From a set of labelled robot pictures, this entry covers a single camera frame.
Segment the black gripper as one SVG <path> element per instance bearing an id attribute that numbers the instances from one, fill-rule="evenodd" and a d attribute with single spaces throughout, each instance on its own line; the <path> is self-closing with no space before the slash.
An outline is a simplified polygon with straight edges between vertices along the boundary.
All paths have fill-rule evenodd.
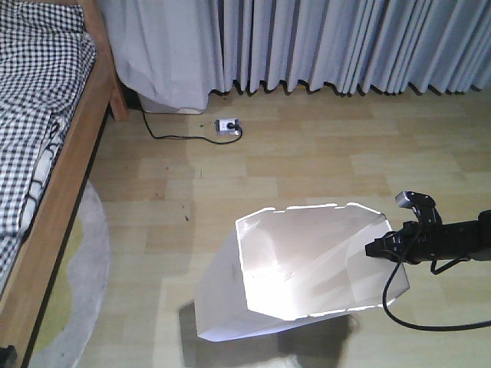
<path id="1" fill-rule="evenodd" d="M 398 231 L 390 231 L 381 238 L 365 245 L 365 254 L 371 258 L 383 258 L 392 262 L 417 265 L 423 261 L 436 261 L 437 234 L 443 231 L 442 224 L 422 225 L 420 222 L 405 222 Z"/>

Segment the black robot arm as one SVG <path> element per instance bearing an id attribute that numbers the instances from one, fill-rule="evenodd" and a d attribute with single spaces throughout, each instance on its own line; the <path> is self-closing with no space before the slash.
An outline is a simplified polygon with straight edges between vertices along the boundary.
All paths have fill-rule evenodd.
<path id="1" fill-rule="evenodd" d="M 401 260 L 412 265 L 425 261 L 488 261 L 490 211 L 481 212 L 477 219 L 467 222 L 405 222 L 402 229 L 390 231 L 365 245 L 365 253 L 368 257 Z"/>

